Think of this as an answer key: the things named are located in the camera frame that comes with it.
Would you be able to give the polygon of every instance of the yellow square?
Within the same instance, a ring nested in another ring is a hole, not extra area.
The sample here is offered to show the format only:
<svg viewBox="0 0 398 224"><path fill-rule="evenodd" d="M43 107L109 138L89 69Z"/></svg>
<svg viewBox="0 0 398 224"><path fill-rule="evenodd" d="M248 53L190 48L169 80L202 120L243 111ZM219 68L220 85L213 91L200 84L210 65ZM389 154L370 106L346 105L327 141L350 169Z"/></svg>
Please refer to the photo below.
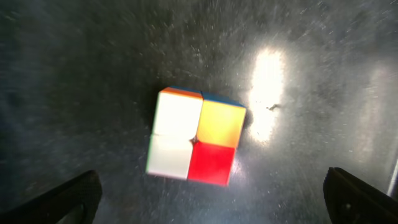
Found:
<svg viewBox="0 0 398 224"><path fill-rule="evenodd" d="M236 148L246 108L203 100L197 138L201 142Z"/></svg>

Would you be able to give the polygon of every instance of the cube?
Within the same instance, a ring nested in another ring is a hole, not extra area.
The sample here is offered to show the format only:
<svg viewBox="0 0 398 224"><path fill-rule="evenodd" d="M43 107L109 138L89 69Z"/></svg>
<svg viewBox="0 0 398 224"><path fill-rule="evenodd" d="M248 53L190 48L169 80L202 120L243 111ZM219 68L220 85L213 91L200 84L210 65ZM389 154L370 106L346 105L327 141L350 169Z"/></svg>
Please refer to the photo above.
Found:
<svg viewBox="0 0 398 224"><path fill-rule="evenodd" d="M236 148L242 131L246 108L219 96L203 94L197 131L199 141Z"/></svg>
<svg viewBox="0 0 398 224"><path fill-rule="evenodd" d="M187 179L193 145L188 139L152 135L146 171L148 174Z"/></svg>
<svg viewBox="0 0 398 224"><path fill-rule="evenodd" d="M168 87L159 92L153 134L193 139L203 98L199 91Z"/></svg>
<svg viewBox="0 0 398 224"><path fill-rule="evenodd" d="M235 148L198 141L193 146L188 180L227 185Z"/></svg>

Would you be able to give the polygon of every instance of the white square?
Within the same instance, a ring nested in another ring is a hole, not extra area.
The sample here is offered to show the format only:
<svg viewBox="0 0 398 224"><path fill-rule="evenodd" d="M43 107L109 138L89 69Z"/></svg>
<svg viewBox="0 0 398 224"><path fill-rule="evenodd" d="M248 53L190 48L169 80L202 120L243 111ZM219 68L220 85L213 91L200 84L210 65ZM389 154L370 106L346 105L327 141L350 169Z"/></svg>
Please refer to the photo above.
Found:
<svg viewBox="0 0 398 224"><path fill-rule="evenodd" d="M192 151L189 140L152 135L146 171L152 175L187 179Z"/></svg>
<svg viewBox="0 0 398 224"><path fill-rule="evenodd" d="M153 134L193 139L200 118L202 98L159 92Z"/></svg>

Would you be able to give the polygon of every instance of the black floor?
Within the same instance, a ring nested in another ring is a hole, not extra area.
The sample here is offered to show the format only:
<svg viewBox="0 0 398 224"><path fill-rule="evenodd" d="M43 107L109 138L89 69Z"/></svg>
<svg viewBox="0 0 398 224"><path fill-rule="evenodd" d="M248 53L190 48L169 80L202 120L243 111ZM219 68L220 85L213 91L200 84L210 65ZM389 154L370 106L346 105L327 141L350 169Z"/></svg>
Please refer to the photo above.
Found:
<svg viewBox="0 0 398 224"><path fill-rule="evenodd" d="M89 169L94 223L329 223L329 167L389 193L396 0L2 1L0 25L0 212ZM248 107L229 187L145 174L168 85Z"/></svg>

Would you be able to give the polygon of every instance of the black object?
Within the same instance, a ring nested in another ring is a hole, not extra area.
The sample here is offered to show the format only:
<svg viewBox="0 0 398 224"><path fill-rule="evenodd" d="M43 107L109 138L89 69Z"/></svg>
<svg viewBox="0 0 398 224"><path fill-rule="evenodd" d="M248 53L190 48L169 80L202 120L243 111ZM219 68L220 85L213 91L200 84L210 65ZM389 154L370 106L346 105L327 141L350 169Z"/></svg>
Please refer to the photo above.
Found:
<svg viewBox="0 0 398 224"><path fill-rule="evenodd" d="M398 223L398 203L341 168L329 168L323 183L333 224Z"/></svg>
<svg viewBox="0 0 398 224"><path fill-rule="evenodd" d="M0 223L54 224L81 209L81 217L76 223L89 224L93 222L101 195L100 179L91 170L0 215Z"/></svg>

